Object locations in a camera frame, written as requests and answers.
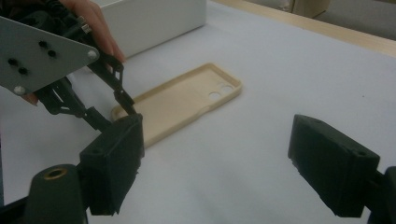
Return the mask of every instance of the finger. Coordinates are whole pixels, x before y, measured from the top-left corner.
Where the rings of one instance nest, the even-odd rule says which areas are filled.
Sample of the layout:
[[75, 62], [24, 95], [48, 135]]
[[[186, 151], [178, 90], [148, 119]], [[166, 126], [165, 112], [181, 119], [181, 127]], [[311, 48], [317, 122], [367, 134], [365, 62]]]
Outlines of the finger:
[[38, 98], [37, 98], [37, 96], [35, 96], [35, 95], [32, 94], [32, 93], [23, 95], [22, 98], [23, 98], [25, 101], [29, 102], [31, 105], [37, 105], [37, 103], [38, 103]]
[[117, 44], [116, 40], [111, 35], [110, 29], [108, 28], [108, 25], [107, 25], [106, 20], [105, 20], [105, 16], [103, 15], [101, 8], [97, 4], [95, 4], [93, 2], [91, 2], [91, 6], [92, 6], [92, 9], [95, 12], [96, 16], [99, 18], [100, 22], [103, 24], [104, 28], [106, 29], [106, 35], [108, 36], [108, 40], [107, 41], [109, 41], [110, 45], [112, 46], [114, 56], [118, 60], [120, 60], [121, 62], [124, 63], [125, 62], [125, 56], [122, 53], [122, 50], [120, 49], [120, 47]]
[[77, 16], [82, 16], [85, 19], [87, 24], [92, 28], [93, 39], [99, 48], [107, 54], [114, 55], [113, 47], [109, 41], [111, 35], [96, 15], [91, 2], [87, 0], [62, 0], [61, 2]]
[[97, 16], [99, 13], [95, 12], [94, 8], [76, 9], [75, 13], [85, 18], [87, 24], [92, 29], [93, 39], [104, 53], [113, 55], [121, 62], [125, 62], [125, 57], [111, 36], [106, 23], [103, 23], [103, 19]]

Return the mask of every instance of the black plastic housing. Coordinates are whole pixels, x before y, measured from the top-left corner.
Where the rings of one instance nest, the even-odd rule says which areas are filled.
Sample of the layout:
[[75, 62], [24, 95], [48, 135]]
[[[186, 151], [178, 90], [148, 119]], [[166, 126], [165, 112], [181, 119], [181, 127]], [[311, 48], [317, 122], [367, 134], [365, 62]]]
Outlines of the black plastic housing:
[[391, 223], [396, 223], [396, 166], [387, 169], [384, 179], [386, 206], [390, 214]]
[[78, 169], [65, 164], [50, 167], [32, 180], [23, 223], [87, 223]]
[[113, 215], [134, 183], [144, 156], [142, 116], [117, 120], [80, 153], [84, 195], [93, 215]]
[[378, 155], [321, 120], [295, 115], [289, 158], [337, 216], [361, 216]]

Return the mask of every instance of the screw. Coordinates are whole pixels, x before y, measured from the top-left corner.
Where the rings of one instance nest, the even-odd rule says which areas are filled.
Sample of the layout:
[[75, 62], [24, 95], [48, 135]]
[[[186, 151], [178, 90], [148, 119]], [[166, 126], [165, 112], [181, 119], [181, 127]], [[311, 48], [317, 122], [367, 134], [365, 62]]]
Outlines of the screw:
[[96, 60], [98, 57], [98, 54], [94, 50], [88, 51], [88, 58], [91, 60]]
[[16, 86], [14, 88], [14, 92], [17, 95], [24, 95], [26, 93], [26, 89], [23, 86]]

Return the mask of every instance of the bolt hole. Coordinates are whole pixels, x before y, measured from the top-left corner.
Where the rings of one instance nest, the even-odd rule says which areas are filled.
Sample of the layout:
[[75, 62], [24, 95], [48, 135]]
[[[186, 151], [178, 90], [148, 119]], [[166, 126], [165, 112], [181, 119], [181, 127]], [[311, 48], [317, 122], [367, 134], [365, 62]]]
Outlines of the bolt hole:
[[53, 169], [53, 170], [49, 171], [48, 173], [46, 173], [44, 175], [44, 179], [46, 179], [46, 180], [58, 179], [64, 175], [66, 175], [66, 173], [67, 173], [67, 170], [64, 168], [56, 168], [56, 169]]
[[18, 61], [16, 59], [8, 59], [8, 64], [12, 66], [18, 66]]
[[24, 67], [18, 69], [18, 72], [19, 72], [21, 75], [27, 75], [27, 69], [24, 68]]
[[40, 46], [43, 49], [46, 49], [49, 46], [49, 44], [46, 41], [42, 40], [38, 42], [38, 46]]
[[48, 55], [49, 55], [51, 58], [55, 58], [55, 57], [56, 57], [56, 52], [55, 52], [54, 50], [49, 50]]

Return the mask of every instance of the robotic arm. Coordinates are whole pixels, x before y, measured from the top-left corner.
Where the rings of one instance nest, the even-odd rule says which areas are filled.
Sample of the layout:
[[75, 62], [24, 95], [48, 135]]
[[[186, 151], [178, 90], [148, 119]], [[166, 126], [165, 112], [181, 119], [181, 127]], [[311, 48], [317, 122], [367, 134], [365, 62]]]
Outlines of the robotic arm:
[[[102, 132], [80, 153], [79, 165], [37, 174], [27, 198], [0, 210], [1, 223], [87, 223], [88, 207], [93, 215], [113, 215], [134, 182], [144, 156], [142, 116], [122, 87], [122, 64], [96, 46], [90, 31], [58, 0], [0, 17], [0, 85], [16, 95], [34, 93], [51, 114], [83, 118]], [[85, 65], [114, 90], [128, 117], [111, 123], [79, 100], [66, 75]]]

